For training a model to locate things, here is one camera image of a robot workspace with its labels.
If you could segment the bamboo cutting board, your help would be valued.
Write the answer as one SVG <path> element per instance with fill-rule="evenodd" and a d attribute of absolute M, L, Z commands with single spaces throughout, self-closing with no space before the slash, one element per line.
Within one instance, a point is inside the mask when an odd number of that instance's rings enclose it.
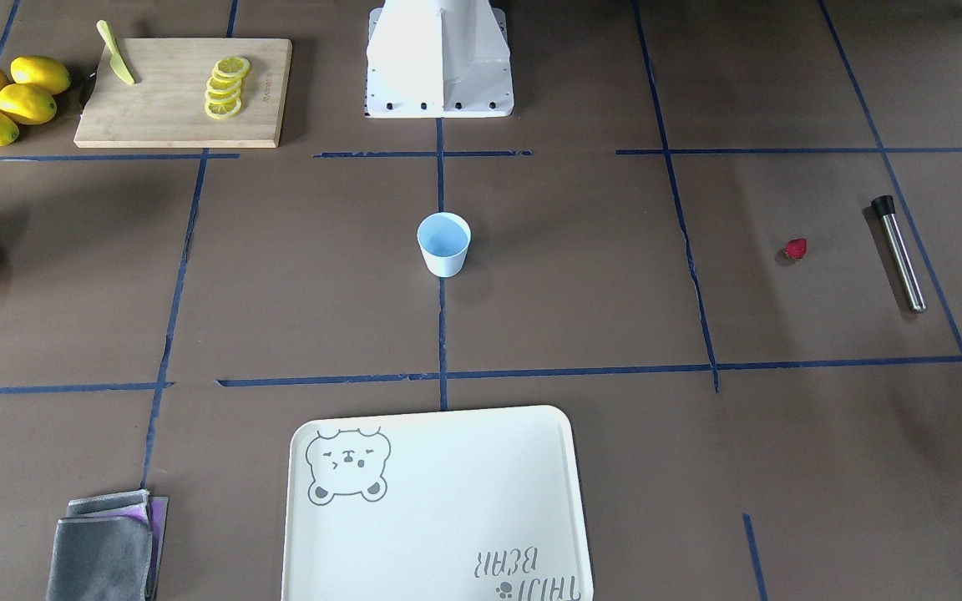
<path fill-rule="evenodd" d="M 275 148 L 280 141 L 291 41 L 283 38 L 120 38 L 134 84 L 122 83 L 104 50 L 75 134 L 80 148 Z M 228 119 L 204 111 L 211 69 L 224 57 L 251 61 L 243 108 Z"/>

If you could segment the yellow-green plastic knife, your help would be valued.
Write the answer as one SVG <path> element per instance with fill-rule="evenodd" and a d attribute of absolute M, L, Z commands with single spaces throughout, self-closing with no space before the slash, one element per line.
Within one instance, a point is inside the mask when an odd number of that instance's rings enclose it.
<path fill-rule="evenodd" d="M 100 19 L 96 22 L 96 30 L 99 32 L 100 37 L 104 41 L 104 46 L 109 53 L 109 67 L 118 77 L 122 83 L 126 85 L 134 85 L 136 83 L 136 78 L 134 78 L 133 73 L 130 72 L 129 65 L 126 64 L 125 58 L 122 54 L 121 47 L 119 46 L 118 39 L 115 37 L 114 30 L 107 20 Z"/>

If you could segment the steel muddler black tip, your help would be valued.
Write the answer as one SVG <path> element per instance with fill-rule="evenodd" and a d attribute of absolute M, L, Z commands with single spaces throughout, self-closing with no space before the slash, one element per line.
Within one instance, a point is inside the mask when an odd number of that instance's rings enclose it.
<path fill-rule="evenodd" d="M 925 304 L 923 290 L 919 284 L 919 277 L 915 273 L 911 255 L 904 242 L 904 233 L 899 225 L 894 197 L 878 195 L 871 201 L 871 208 L 882 225 L 909 309 L 913 313 L 924 313 L 927 310 L 927 304 Z"/>

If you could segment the grey folded cloth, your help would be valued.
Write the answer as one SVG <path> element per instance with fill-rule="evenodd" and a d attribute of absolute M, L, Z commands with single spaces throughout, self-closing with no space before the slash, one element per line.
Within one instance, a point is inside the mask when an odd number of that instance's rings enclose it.
<path fill-rule="evenodd" d="M 154 600 L 168 496 L 146 488 L 68 502 L 57 522 L 48 600 Z"/>

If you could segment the cream bear serving tray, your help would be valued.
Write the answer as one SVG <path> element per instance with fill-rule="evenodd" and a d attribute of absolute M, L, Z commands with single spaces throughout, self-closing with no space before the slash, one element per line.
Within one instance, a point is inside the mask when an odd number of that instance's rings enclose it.
<path fill-rule="evenodd" d="M 592 600 L 552 406 L 313 420 L 289 451 L 283 600 Z"/>

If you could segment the red strawberry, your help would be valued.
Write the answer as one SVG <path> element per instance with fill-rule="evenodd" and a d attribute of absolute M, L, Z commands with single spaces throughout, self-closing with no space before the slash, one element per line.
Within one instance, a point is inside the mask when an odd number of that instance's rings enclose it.
<path fill-rule="evenodd" d="M 783 247 L 783 254 L 790 261 L 801 261 L 807 255 L 808 243 L 805 237 L 789 240 Z"/>

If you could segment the light blue plastic cup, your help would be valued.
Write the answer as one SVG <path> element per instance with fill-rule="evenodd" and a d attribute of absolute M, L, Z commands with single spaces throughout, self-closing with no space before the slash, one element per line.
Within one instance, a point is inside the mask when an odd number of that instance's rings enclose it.
<path fill-rule="evenodd" d="M 449 278 L 464 266 L 471 243 L 471 228 L 464 218 L 443 210 L 420 222 L 416 239 L 430 273 Z"/>

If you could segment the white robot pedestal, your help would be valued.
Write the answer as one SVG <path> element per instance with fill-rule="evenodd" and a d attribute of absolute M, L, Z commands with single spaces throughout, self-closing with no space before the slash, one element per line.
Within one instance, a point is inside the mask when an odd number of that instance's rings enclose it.
<path fill-rule="evenodd" d="M 507 19 L 489 1 L 386 1 L 369 14 L 366 55 L 370 119 L 513 113 Z"/>

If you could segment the lemon slices row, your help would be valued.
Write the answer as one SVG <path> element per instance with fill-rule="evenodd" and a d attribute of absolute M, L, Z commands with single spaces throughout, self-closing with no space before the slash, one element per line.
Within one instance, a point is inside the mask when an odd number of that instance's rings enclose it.
<path fill-rule="evenodd" d="M 244 56 L 226 56 L 211 68 L 204 92 L 204 114 L 211 119 L 230 119 L 243 110 L 243 88 L 251 71 Z"/>

